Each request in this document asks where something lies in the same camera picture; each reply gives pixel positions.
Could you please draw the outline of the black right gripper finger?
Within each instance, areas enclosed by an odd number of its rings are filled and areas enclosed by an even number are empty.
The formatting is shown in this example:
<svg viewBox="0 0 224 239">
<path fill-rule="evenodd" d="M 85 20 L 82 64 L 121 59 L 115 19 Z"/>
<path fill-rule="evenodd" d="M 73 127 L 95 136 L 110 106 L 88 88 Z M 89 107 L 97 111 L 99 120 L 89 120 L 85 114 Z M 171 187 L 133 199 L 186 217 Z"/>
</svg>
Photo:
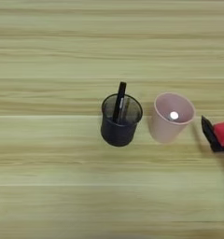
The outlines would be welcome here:
<svg viewBox="0 0 224 239">
<path fill-rule="evenodd" d="M 209 119 L 201 119 L 203 134 L 213 152 L 224 152 L 224 122 L 212 124 Z"/>
</svg>

